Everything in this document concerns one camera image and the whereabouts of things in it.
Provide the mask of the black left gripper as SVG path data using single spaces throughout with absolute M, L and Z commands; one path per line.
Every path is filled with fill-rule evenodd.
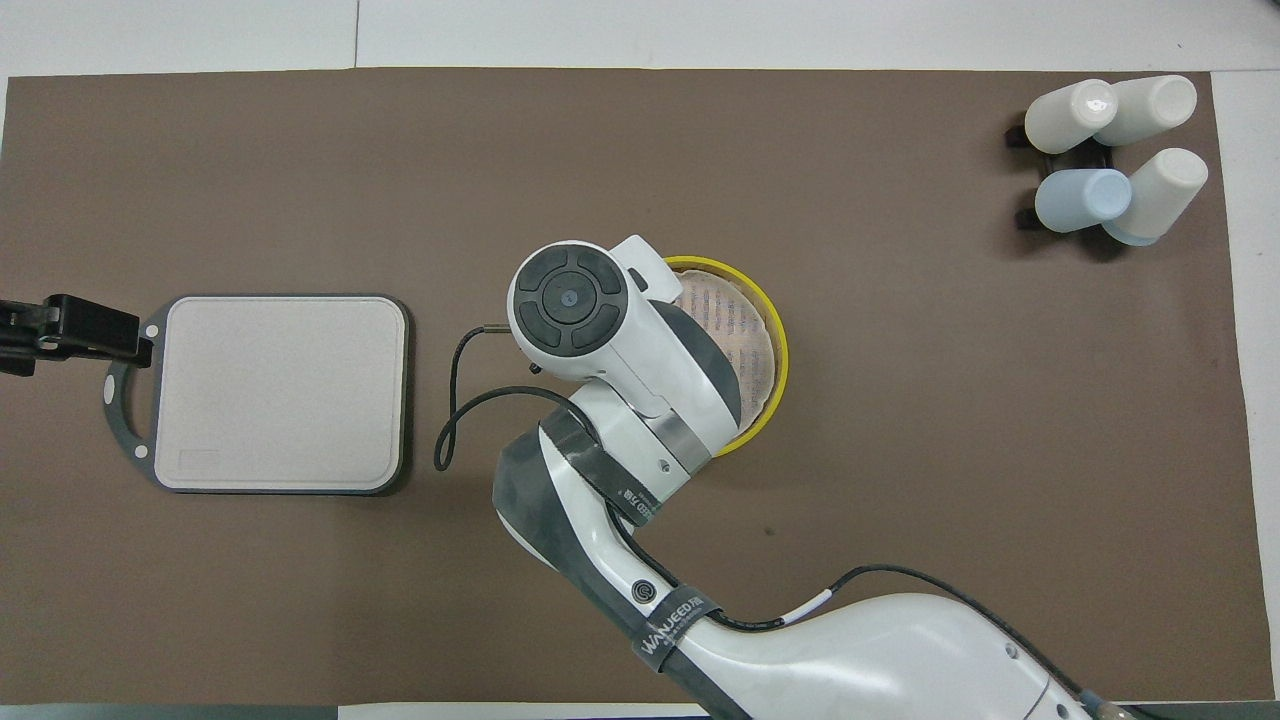
M 61 300 L 45 304 L 1 301 L 1 373 L 32 377 L 38 360 L 105 359 L 127 366 L 151 366 L 154 342 L 138 336 L 140 318 L 104 305 L 95 306 L 97 337 L 134 337 L 123 345 L 92 350 L 64 338 L 67 311 Z

